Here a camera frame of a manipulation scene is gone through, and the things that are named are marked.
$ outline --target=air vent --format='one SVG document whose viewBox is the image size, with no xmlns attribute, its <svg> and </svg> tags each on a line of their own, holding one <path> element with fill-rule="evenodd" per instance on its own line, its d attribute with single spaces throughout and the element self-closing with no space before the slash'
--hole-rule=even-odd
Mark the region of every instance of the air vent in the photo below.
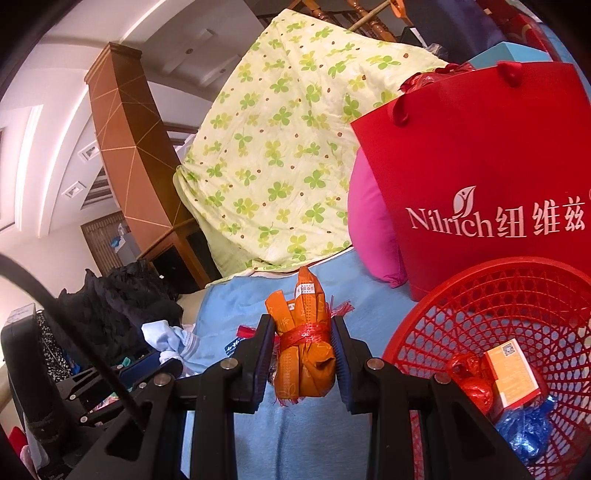
<svg viewBox="0 0 591 480">
<path fill-rule="evenodd" d="M 67 188 L 61 194 L 63 196 L 68 197 L 68 198 L 74 198 L 76 195 L 78 195 L 85 188 L 86 187 L 84 185 L 82 185 L 79 181 L 77 181 L 74 185 L 72 185 L 71 187 Z"/>
<path fill-rule="evenodd" d="M 107 178 L 105 168 L 103 167 L 96 176 L 94 183 L 88 189 L 86 198 L 82 203 L 82 208 L 86 208 L 110 198 L 113 198 L 113 192 L 111 191 L 111 187 L 109 187 L 109 179 Z"/>
<path fill-rule="evenodd" d="M 99 146 L 96 140 L 78 152 L 78 155 L 83 161 L 89 161 L 92 157 L 99 154 Z"/>
</svg>

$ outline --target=nilrich logo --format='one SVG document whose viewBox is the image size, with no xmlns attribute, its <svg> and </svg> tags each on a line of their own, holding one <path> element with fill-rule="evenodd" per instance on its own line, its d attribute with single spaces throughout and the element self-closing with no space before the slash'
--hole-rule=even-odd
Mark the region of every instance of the nilrich logo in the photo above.
<svg viewBox="0 0 591 480">
<path fill-rule="evenodd" d="M 449 233 L 460 236 L 492 237 L 492 223 L 480 218 L 480 212 L 472 213 L 474 207 L 474 191 L 476 186 L 466 187 L 456 193 L 453 198 L 453 215 L 443 216 L 438 209 L 427 210 L 407 207 L 411 225 L 414 229 L 423 227 L 433 232 Z"/>
<path fill-rule="evenodd" d="M 487 236 L 493 237 L 493 222 L 482 219 L 480 212 L 472 213 L 474 208 L 474 192 L 476 186 L 466 187 L 453 198 L 453 215 L 442 216 L 438 209 L 427 210 L 419 208 L 417 211 L 406 207 L 410 223 L 413 229 L 420 229 L 449 235 L 460 236 Z M 568 201 L 561 202 L 554 199 L 543 200 L 542 203 L 534 202 L 531 219 L 534 235 L 549 235 L 560 231 L 575 232 L 585 230 L 583 221 L 583 206 L 580 196 L 567 197 Z M 495 216 L 496 235 L 504 238 L 524 238 L 525 217 L 523 205 L 516 208 L 496 208 Z"/>
</svg>

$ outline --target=stick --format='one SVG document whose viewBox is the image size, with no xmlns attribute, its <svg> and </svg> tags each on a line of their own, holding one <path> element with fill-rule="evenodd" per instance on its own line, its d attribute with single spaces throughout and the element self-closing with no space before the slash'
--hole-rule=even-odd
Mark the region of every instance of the stick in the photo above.
<svg viewBox="0 0 591 480">
<path fill-rule="evenodd" d="M 377 15 L 380 14 L 380 12 L 382 12 L 382 10 L 384 10 L 388 5 L 390 4 L 390 0 L 386 0 L 384 3 L 378 5 L 376 8 L 374 8 L 370 13 L 368 13 L 366 16 L 364 16 L 362 19 L 358 20 L 357 22 L 355 22 L 353 25 L 351 25 L 348 30 L 350 30 L 351 32 L 354 32 L 355 30 L 357 30 L 359 27 L 363 27 L 367 22 L 369 22 L 373 17 L 376 17 Z"/>
</svg>

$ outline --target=red gift bag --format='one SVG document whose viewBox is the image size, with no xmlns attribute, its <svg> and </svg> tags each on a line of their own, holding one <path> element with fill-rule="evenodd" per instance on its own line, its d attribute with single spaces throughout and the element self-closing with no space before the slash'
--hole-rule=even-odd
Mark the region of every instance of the red gift bag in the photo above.
<svg viewBox="0 0 591 480">
<path fill-rule="evenodd" d="M 414 300 L 495 258 L 553 258 L 591 274 L 591 109 L 571 64 L 452 76 L 352 126 Z"/>
</svg>

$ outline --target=recessed ceiling light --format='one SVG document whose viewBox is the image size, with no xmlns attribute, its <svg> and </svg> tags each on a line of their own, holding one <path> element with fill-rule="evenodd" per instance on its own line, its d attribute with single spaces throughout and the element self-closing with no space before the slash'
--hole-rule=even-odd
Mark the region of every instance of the recessed ceiling light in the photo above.
<svg viewBox="0 0 591 480">
<path fill-rule="evenodd" d="M 77 181 L 74 185 L 67 188 L 61 194 L 68 197 L 68 198 L 74 198 L 76 195 L 78 195 L 85 188 L 86 187 L 84 185 L 82 185 L 79 181 Z"/>
<path fill-rule="evenodd" d="M 84 161 L 89 161 L 92 157 L 100 153 L 96 140 L 78 152 L 79 157 Z"/>
</svg>

